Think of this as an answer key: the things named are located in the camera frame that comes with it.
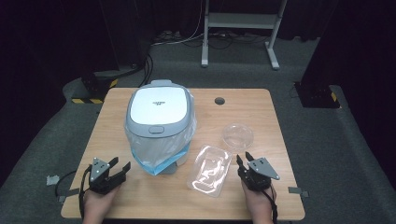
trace logo on lid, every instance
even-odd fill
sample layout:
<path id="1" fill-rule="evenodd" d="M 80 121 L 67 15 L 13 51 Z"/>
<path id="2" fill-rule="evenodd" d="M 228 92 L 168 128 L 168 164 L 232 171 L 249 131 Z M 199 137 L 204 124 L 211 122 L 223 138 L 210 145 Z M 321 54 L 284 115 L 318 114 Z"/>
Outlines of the logo on lid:
<path id="1" fill-rule="evenodd" d="M 163 104 L 165 104 L 165 102 L 163 102 L 163 101 L 160 101 L 160 102 L 155 101 L 155 102 L 153 102 L 153 104 L 155 104 L 155 105 L 163 105 Z"/>

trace rice cooker button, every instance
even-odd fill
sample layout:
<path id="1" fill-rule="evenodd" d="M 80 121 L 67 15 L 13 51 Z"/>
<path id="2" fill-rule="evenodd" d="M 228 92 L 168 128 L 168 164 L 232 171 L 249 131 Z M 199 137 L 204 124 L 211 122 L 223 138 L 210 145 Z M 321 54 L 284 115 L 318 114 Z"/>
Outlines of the rice cooker button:
<path id="1" fill-rule="evenodd" d="M 150 133 L 163 133 L 164 127 L 162 126 L 152 126 L 148 129 Z"/>

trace yellow and black hazard tape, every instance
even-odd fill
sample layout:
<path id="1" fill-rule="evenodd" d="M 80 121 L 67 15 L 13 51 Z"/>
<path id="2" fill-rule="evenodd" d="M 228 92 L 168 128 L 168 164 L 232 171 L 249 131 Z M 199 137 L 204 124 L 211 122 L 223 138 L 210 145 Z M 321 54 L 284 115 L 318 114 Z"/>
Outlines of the yellow and black hazard tape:
<path id="1" fill-rule="evenodd" d="M 111 88 L 116 87 L 117 83 L 118 83 L 118 79 L 114 79 L 113 81 L 111 81 L 111 83 L 108 85 L 108 89 L 110 90 Z M 105 101 L 105 97 L 103 98 L 73 98 L 72 97 L 72 102 L 75 104 L 102 104 Z"/>
<path id="2" fill-rule="evenodd" d="M 76 99 L 72 99 L 72 102 L 75 104 L 102 104 L 103 103 L 103 99 L 81 99 L 81 98 L 76 98 Z"/>

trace white lid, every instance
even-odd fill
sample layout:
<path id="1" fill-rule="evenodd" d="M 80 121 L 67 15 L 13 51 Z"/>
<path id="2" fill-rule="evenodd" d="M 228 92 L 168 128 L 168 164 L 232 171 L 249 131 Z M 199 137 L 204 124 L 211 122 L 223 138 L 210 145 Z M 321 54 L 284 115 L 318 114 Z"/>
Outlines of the white lid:
<path id="1" fill-rule="evenodd" d="M 131 104 L 130 118 L 145 125 L 164 125 L 186 117 L 186 94 L 179 87 L 155 87 L 138 90 Z"/>

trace clear plastic tray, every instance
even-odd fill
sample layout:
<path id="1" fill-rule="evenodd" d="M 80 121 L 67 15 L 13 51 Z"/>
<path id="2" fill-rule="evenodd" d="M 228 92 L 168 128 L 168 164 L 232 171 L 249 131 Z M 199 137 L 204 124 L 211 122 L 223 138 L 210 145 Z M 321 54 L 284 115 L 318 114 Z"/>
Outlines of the clear plastic tray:
<path id="1" fill-rule="evenodd" d="M 232 158 L 231 152 L 203 145 L 188 177 L 187 186 L 211 197 L 219 197 Z"/>

